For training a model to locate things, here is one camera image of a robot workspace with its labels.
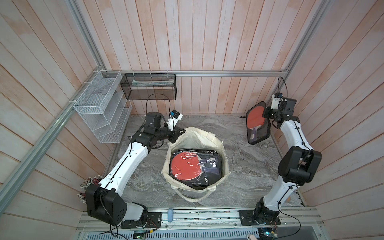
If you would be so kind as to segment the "red paddle case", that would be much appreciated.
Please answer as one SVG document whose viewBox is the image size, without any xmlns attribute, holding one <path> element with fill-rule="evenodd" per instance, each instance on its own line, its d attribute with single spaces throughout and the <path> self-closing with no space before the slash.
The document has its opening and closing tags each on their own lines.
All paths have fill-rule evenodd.
<svg viewBox="0 0 384 240">
<path fill-rule="evenodd" d="M 248 110 L 245 116 L 247 123 L 247 141 L 250 145 L 258 144 L 270 137 L 270 120 L 263 117 L 263 112 L 267 108 L 264 101 L 256 104 Z"/>
<path fill-rule="evenodd" d="M 191 188 L 205 188 L 221 179 L 222 158 L 216 151 L 180 149 L 171 154 L 169 175 Z"/>
</svg>

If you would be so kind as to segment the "canvas tote bag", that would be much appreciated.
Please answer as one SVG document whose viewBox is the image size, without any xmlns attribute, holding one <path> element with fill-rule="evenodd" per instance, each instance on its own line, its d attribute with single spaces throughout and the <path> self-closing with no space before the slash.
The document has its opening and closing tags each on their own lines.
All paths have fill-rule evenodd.
<svg viewBox="0 0 384 240">
<path fill-rule="evenodd" d="M 168 144 L 161 174 L 182 199 L 200 202 L 230 176 L 224 144 L 213 133 L 189 127 Z"/>
</svg>

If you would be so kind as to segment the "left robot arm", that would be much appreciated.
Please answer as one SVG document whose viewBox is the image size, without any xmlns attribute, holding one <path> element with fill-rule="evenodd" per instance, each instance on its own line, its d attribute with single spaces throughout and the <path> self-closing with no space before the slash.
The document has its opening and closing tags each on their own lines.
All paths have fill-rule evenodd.
<svg viewBox="0 0 384 240">
<path fill-rule="evenodd" d="M 159 141 L 175 143 L 185 133 L 177 127 L 182 118 L 176 110 L 170 112 L 167 120 L 158 112 L 146 114 L 144 123 L 134 133 L 128 149 L 114 168 L 98 184 L 86 188 L 88 216 L 114 227 L 125 221 L 140 227 L 148 224 L 148 209 L 138 203 L 126 203 L 123 191 L 138 165 Z"/>
</svg>

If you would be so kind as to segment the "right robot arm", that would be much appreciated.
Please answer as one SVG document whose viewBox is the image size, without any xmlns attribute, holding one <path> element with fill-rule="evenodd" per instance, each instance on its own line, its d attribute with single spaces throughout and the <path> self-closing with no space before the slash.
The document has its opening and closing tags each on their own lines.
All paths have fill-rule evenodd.
<svg viewBox="0 0 384 240">
<path fill-rule="evenodd" d="M 277 181 L 255 207 L 255 222 L 259 225 L 277 220 L 280 206 L 300 186 L 313 180 L 322 160 L 322 154 L 310 146 L 299 118 L 294 116 L 295 104 L 296 100 L 285 98 L 282 93 L 274 94 L 271 106 L 265 102 L 258 104 L 263 107 L 263 112 L 257 114 L 262 124 L 250 128 L 253 142 L 260 143 L 270 137 L 271 127 L 275 127 L 282 131 L 289 147 L 279 163 Z"/>
</svg>

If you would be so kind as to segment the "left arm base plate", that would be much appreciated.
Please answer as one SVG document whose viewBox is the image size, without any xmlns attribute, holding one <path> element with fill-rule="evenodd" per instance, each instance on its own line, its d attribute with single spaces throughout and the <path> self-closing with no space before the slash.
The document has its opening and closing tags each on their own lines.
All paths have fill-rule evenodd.
<svg viewBox="0 0 384 240">
<path fill-rule="evenodd" d="M 144 229 L 159 229 L 162 224 L 162 213 L 161 212 L 149 212 L 138 220 L 127 220 L 122 221 L 122 229 L 133 229 L 133 230 L 144 230 Z"/>
</svg>

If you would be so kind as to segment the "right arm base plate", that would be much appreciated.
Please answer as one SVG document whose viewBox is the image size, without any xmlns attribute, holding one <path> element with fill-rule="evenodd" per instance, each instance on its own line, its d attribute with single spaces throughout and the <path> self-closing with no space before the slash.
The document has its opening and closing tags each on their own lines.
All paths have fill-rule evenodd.
<svg viewBox="0 0 384 240">
<path fill-rule="evenodd" d="M 257 212 L 256 210 L 240 210 L 239 216 L 242 226 L 280 225 L 279 211 Z"/>
</svg>

